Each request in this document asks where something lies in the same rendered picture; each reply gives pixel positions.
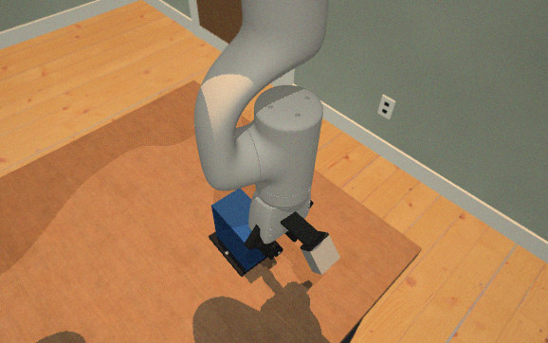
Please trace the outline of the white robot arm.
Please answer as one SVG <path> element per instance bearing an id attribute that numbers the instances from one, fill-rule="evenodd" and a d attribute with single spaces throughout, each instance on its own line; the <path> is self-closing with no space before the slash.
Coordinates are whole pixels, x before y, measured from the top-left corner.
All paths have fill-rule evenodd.
<path id="1" fill-rule="evenodd" d="M 260 91 L 320 51 L 328 2 L 241 0 L 241 29 L 210 67 L 194 107 L 200 163 L 214 189 L 255 184 L 259 196 L 277 207 L 295 206 L 309 195 L 323 117 L 313 92 L 296 85 L 269 88 L 255 101 L 254 119 L 236 125 Z M 296 211 L 281 224 L 303 244 L 312 272 L 322 275 L 340 259 L 329 233 Z"/>

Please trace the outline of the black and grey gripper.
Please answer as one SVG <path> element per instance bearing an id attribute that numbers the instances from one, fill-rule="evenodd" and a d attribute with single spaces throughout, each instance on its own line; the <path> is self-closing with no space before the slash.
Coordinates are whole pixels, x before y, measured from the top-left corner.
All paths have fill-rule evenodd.
<path id="1" fill-rule="evenodd" d="M 251 199 L 248 217 L 248 226 L 251 233 L 244 245 L 248 250 L 257 247 L 264 256 L 268 256 L 271 260 L 274 259 L 275 247 L 273 243 L 275 240 L 283 234 L 293 243 L 298 240 L 281 224 L 281 220 L 295 211 L 304 219 L 313 204 L 314 202 L 311 201 L 311 191 L 307 198 L 296 206 L 277 207 L 264 201 L 259 196 L 257 190 L 255 190 Z"/>

